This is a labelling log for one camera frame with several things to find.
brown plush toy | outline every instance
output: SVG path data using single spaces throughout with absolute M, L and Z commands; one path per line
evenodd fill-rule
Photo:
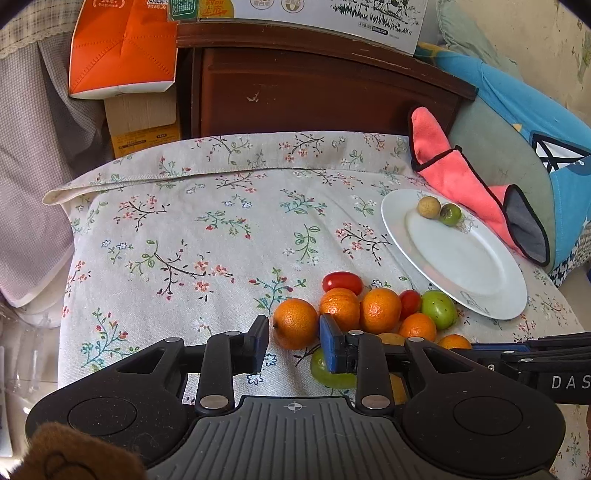
M 119 447 L 61 425 L 46 423 L 11 480 L 146 480 L 140 459 Z

yellow fruit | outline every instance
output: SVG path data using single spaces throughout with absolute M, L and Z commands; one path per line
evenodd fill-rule
M 441 210 L 441 203 L 435 197 L 423 197 L 418 201 L 417 210 L 419 215 L 425 218 L 437 218 Z
M 404 381 L 398 375 L 390 374 L 390 384 L 392 385 L 392 396 L 394 403 L 400 405 L 406 403 L 407 395 L 404 389 Z
M 380 333 L 379 335 L 382 343 L 389 345 L 404 345 L 405 338 L 397 333 Z

cherry tomato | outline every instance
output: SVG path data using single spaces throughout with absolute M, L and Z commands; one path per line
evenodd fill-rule
M 346 288 L 359 295 L 363 290 L 363 282 L 351 272 L 332 272 L 322 279 L 322 290 L 329 291 L 333 288 Z
M 404 320 L 421 309 L 421 294 L 416 290 L 405 290 L 400 294 L 400 302 L 402 303 L 400 320 Z

pink towel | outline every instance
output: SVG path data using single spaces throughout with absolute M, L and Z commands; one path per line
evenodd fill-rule
M 409 129 L 414 171 L 443 196 L 475 212 L 513 250 L 537 265 L 550 262 L 544 227 L 517 185 L 488 187 L 461 147 L 451 147 L 427 108 L 410 112 Z

plaid fabric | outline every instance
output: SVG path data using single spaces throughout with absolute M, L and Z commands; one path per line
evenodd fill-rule
M 73 252 L 69 221 L 43 194 L 112 159 L 102 102 L 68 97 L 71 34 L 0 60 L 0 291 L 32 300 Z
M 83 0 L 35 0 L 0 30 L 0 59 L 44 38 L 74 31 Z
M 591 258 L 591 223 L 588 223 L 581 232 L 569 257 L 550 272 L 549 276 L 554 285 L 560 287 L 567 275 L 587 262 L 589 258 Z

